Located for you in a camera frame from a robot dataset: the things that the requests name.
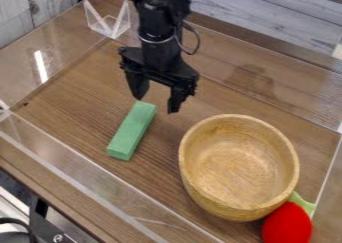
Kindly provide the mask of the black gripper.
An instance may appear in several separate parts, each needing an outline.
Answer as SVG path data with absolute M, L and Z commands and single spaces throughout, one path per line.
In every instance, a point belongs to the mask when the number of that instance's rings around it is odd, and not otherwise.
M 120 68 L 132 96 L 140 100 L 154 81 L 171 89 L 168 113 L 176 113 L 187 97 L 195 94 L 199 73 L 182 58 L 180 39 L 142 40 L 140 47 L 120 47 Z

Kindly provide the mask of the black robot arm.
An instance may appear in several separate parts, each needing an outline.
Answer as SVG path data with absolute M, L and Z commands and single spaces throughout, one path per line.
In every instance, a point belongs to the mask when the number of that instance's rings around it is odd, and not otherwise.
M 122 47 L 120 68 L 134 97 L 140 100 L 154 81 L 170 88 L 168 113 L 176 113 L 188 96 L 194 96 L 198 71 L 186 63 L 182 53 L 194 55 L 200 36 L 186 22 L 191 0 L 132 0 L 139 16 L 139 47 Z

